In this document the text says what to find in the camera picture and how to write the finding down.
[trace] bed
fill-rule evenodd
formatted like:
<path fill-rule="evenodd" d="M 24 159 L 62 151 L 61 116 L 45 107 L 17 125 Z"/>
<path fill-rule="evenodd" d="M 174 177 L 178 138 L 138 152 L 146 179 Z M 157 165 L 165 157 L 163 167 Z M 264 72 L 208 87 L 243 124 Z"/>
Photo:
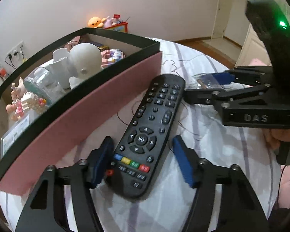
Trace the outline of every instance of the bed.
<path fill-rule="evenodd" d="M 161 73 L 177 74 L 189 82 L 195 74 L 222 72 L 227 69 L 197 50 L 153 39 L 160 42 L 160 50 L 163 52 Z M 243 88 L 243 85 L 231 84 L 228 87 Z M 100 146 L 106 135 L 111 136 L 115 144 L 119 142 L 144 93 L 66 154 L 56 167 L 70 166 L 79 159 L 87 158 L 93 148 Z M 266 217 L 269 217 L 277 198 L 281 169 L 274 153 L 266 148 L 260 129 L 223 126 L 212 106 L 189 105 L 182 101 L 169 140 L 175 135 L 181 135 L 187 147 L 194 149 L 199 157 L 208 159 L 214 165 L 229 167 L 238 164 L 254 188 Z M 104 231 L 181 231 L 195 189 L 189 188 L 184 182 L 172 153 L 171 143 L 165 149 L 169 153 L 145 200 L 128 201 L 114 194 L 104 182 L 91 191 Z M 24 196 L 15 196 L 0 191 L 0 204 L 13 231 L 29 192 Z M 217 185 L 209 231 L 214 230 L 217 225 L 220 195 L 221 186 Z M 65 200 L 70 229 L 77 231 L 69 186 L 65 186 Z"/>

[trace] yellow plush toy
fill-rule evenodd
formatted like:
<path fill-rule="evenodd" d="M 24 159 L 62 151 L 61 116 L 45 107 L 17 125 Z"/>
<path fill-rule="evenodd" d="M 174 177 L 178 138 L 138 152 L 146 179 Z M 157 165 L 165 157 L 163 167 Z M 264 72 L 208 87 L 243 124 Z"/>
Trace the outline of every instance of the yellow plush toy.
<path fill-rule="evenodd" d="M 104 25 L 104 22 L 106 21 L 106 18 L 99 18 L 99 17 L 93 17 L 88 22 L 88 27 L 90 28 L 102 28 Z"/>

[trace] green button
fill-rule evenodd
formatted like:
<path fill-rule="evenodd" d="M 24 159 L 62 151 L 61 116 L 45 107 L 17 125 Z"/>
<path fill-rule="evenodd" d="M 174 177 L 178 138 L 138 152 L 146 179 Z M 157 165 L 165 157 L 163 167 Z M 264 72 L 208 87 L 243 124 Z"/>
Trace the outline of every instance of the green button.
<path fill-rule="evenodd" d="M 135 162 L 135 161 L 132 160 L 130 162 L 130 166 L 135 167 L 135 168 L 138 168 L 140 166 L 140 163 L 137 163 L 137 162 Z"/>

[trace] blue button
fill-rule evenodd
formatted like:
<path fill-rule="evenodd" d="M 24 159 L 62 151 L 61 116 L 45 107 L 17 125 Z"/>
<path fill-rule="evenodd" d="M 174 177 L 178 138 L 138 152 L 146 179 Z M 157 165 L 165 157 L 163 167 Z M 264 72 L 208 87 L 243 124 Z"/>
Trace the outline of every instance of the blue button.
<path fill-rule="evenodd" d="M 114 154 L 114 159 L 116 159 L 116 160 L 119 160 L 119 161 L 121 161 L 121 159 L 122 159 L 122 155 L 119 155 L 118 153 L 115 153 Z"/>

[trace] black remote control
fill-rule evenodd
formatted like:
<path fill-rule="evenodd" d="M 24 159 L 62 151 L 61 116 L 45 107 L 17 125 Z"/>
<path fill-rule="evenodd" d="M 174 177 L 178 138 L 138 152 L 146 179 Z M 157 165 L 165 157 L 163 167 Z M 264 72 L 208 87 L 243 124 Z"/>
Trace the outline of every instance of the black remote control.
<path fill-rule="evenodd" d="M 185 80 L 173 74 L 154 78 L 118 143 L 107 184 L 115 193 L 135 199 L 147 190 L 168 141 Z"/>

